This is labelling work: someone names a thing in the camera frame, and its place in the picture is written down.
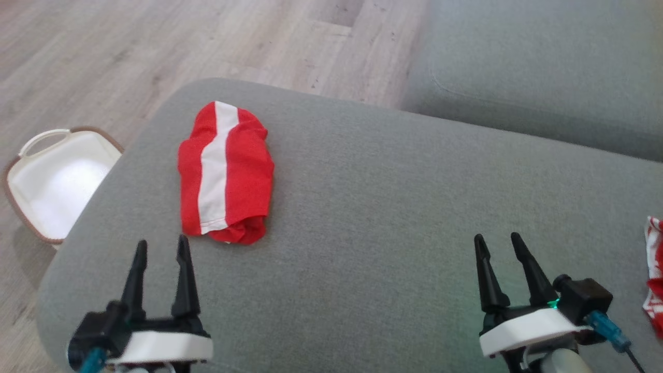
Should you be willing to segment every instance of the gray cushion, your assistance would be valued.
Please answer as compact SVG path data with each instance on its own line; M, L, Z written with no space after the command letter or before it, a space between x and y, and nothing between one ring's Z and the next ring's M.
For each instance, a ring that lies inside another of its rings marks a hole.
M403 108L663 161L659 0L431 0Z
M643 224L663 211L663 165L444 119L228 80L182 88L120 158L54 258L38 328L61 366L87 311L122 292L149 243L145 308L167 315L180 233L177 149L221 100L269 130L276 164L267 235L251 247L192 238L214 359L197 372L505 372L483 358L473 249L481 232L503 289L527 302L509 241L550 277L594 277L650 371L663 364L640 306ZM608 345L597 372L626 372Z

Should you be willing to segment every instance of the white plastic bin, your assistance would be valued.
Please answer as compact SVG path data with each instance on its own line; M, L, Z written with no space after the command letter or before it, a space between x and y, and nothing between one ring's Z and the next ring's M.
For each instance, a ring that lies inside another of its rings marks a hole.
M39 141L57 135L57 143L29 154ZM122 152L98 128L46 131L23 145L5 169L5 193L26 226L57 249Z

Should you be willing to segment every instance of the wooden floor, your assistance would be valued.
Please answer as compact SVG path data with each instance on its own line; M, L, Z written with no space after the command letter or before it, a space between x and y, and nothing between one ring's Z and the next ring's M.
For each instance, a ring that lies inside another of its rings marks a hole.
M212 76L398 107L426 2L0 0L0 164L47 129L130 145L173 91ZM0 196L0 372L57 371L34 323L53 256Z

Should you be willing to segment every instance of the basket handle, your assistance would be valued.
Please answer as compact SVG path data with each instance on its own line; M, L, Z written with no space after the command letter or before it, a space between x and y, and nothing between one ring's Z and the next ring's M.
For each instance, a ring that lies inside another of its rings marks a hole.
M50 131L42 132L38 134L37 136L34 136L32 139L29 139L28 142L23 145L21 150L19 151L19 157L32 157L33 155L37 155L39 153L42 153L46 150L49 150L53 148L55 145L63 142L69 135L71 134L71 131L68 129L51 129ZM46 149L43 149L42 151L39 151L38 153L32 154L32 155L27 155L28 151L39 141L42 141L43 139L46 139L47 137L55 136L55 135L64 135L64 138L57 143L47 147Z

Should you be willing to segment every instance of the red and white striped cloth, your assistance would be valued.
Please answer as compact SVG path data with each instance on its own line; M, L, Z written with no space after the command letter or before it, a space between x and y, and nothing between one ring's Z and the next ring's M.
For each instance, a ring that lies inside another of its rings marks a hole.
M649 267L649 294L642 308L652 319L658 338L663 338L663 223L657 218L648 217L644 227L647 242L647 266Z
M178 154L185 234L247 245L265 235L274 174L266 138L247 110L216 101L198 113Z

